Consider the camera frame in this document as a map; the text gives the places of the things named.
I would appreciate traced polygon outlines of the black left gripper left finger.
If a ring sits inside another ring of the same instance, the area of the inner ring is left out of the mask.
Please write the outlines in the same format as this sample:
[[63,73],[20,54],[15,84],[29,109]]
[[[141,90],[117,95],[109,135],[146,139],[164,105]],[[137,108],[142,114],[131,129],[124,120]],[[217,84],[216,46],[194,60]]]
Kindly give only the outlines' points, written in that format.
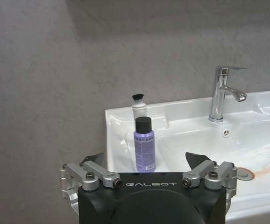
[[108,189],[118,189],[122,180],[118,173],[102,167],[104,154],[85,157],[78,165],[67,163],[60,168],[60,190],[62,197],[76,214],[78,211],[78,188],[93,192],[102,185]]

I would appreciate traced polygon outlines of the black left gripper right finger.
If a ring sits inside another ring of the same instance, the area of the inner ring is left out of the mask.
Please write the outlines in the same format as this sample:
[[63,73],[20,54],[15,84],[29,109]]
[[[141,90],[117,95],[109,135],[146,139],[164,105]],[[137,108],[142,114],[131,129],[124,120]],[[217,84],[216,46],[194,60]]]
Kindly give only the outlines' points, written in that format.
[[182,174],[182,185],[185,188],[194,188],[204,179],[204,185],[209,190],[226,189],[226,211],[229,211],[232,197],[237,192],[237,167],[231,162],[217,162],[205,155],[185,153],[186,160],[191,168]]

